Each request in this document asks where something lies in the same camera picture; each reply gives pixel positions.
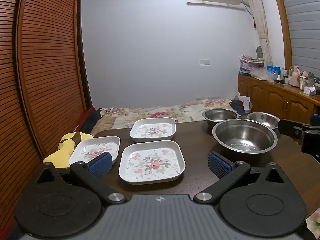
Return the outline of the white paper bag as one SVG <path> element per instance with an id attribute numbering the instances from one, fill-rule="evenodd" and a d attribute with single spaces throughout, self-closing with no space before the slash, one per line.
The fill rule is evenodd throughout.
<path id="1" fill-rule="evenodd" d="M 238 96 L 238 100 L 242 102 L 244 111 L 250 112 L 252 108 L 251 98 L 249 96 Z"/>

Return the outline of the small steel bowl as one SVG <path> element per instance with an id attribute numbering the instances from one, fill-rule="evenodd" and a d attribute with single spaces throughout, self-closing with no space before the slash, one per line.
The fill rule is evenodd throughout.
<path id="1" fill-rule="evenodd" d="M 278 128 L 278 122 L 280 119 L 272 114 L 264 112 L 252 112 L 247 115 L 249 120 L 257 121 L 271 129 Z"/>

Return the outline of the yellow plush toy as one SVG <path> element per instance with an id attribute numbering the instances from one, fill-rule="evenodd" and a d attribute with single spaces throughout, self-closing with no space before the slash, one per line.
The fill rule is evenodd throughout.
<path id="1" fill-rule="evenodd" d="M 68 168 L 69 159 L 77 145 L 92 138 L 91 134 L 82 132 L 67 133 L 61 138 L 57 151 L 44 158 L 43 162 L 52 163 L 55 168 Z"/>

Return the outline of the stack of folded cloths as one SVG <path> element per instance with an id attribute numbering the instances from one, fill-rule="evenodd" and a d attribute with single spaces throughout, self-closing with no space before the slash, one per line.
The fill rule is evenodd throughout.
<path id="1" fill-rule="evenodd" d="M 249 73 L 250 71 L 264 67 L 264 59 L 242 55 L 240 58 L 240 71 Z"/>

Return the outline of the wooden sideboard cabinet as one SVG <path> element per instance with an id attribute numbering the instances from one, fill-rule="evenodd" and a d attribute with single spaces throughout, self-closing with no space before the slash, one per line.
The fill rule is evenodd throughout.
<path id="1" fill-rule="evenodd" d="M 238 93 L 250 97 L 251 112 L 265 112 L 305 124 L 312 114 L 319 114 L 319 96 L 306 95 L 291 85 L 239 75 Z"/>

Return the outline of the beige curtain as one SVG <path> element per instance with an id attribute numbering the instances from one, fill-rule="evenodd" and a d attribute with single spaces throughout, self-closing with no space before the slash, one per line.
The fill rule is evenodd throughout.
<path id="1" fill-rule="evenodd" d="M 260 45 L 263 52 L 264 68 L 267 68 L 267 66 L 271 66 L 273 63 L 263 2 L 262 0 L 248 0 L 248 2 L 257 27 Z"/>

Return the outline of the floral square plate back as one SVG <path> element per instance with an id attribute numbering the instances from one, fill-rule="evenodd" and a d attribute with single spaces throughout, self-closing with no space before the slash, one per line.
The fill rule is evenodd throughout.
<path id="1" fill-rule="evenodd" d="M 171 140 L 176 133 L 173 118 L 146 118 L 136 121 L 129 133 L 134 142 Z"/>

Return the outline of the medium steel bowl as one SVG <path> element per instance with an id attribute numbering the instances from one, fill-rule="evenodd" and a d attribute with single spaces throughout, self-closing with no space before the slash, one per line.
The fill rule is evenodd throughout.
<path id="1" fill-rule="evenodd" d="M 206 120 L 209 128 L 213 128 L 216 124 L 230 119 L 238 119 L 240 115 L 232 110 L 225 108 L 214 108 L 206 110 L 202 113 L 203 118 Z"/>

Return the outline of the large steel bowl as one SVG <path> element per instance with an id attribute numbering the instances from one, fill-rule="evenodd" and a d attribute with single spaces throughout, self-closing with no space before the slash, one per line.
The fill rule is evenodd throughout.
<path id="1" fill-rule="evenodd" d="M 224 148 L 243 154 L 264 154 L 278 143 L 269 127 L 248 119 L 229 119 L 212 129 L 214 139 Z"/>

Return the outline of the floral bed blanket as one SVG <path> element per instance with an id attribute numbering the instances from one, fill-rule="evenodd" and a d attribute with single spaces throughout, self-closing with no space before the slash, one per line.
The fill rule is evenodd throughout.
<path id="1" fill-rule="evenodd" d="M 241 111 L 243 104 L 231 99 L 206 99 L 174 106 L 102 108 L 100 110 L 101 119 L 93 127 L 91 135 L 110 129 L 131 128 L 136 121 L 145 118 L 173 118 L 177 123 L 202 121 L 204 120 L 202 113 L 214 108 Z"/>

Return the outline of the white wall switch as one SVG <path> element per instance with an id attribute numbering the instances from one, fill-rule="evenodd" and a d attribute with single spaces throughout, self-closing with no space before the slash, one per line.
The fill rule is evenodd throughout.
<path id="1" fill-rule="evenodd" d="M 210 60 L 200 59 L 201 66 L 210 66 Z"/>

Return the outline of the floral square plate front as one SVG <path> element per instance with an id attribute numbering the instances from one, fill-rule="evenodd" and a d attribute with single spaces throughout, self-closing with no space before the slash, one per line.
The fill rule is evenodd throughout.
<path id="1" fill-rule="evenodd" d="M 179 144 L 160 140 L 127 146 L 121 156 L 118 174 L 131 185 L 145 185 L 176 180 L 185 168 Z"/>

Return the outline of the wooden louvered wardrobe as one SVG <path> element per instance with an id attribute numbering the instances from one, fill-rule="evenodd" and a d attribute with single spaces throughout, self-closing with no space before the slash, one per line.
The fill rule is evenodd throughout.
<path id="1" fill-rule="evenodd" d="M 34 172 L 91 108 L 81 0 L 1 0 L 1 232 Z"/>

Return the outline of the floral square plate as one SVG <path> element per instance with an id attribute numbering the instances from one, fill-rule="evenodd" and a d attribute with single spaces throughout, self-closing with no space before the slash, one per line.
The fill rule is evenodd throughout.
<path id="1" fill-rule="evenodd" d="M 127 146 L 121 156 L 118 174 L 131 185 L 145 185 L 176 180 L 185 168 L 179 144 L 160 140 Z"/>
<path id="2" fill-rule="evenodd" d="M 136 121 L 129 133 L 134 142 L 171 140 L 176 133 L 173 118 L 146 118 Z"/>
<path id="3" fill-rule="evenodd" d="M 112 165 L 114 165 L 118 157 L 120 142 L 120 138 L 116 136 L 99 137 L 84 140 L 76 146 L 69 159 L 69 165 L 72 165 L 77 161 L 88 163 L 104 152 L 108 152 L 111 154 Z"/>

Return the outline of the blue box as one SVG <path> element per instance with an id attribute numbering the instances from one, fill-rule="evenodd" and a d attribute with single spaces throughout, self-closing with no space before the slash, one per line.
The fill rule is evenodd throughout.
<path id="1" fill-rule="evenodd" d="M 280 75 L 281 74 L 281 68 L 280 67 L 276 67 L 276 66 L 267 66 L 267 71 L 272 73 L 272 74 L 277 74 Z"/>

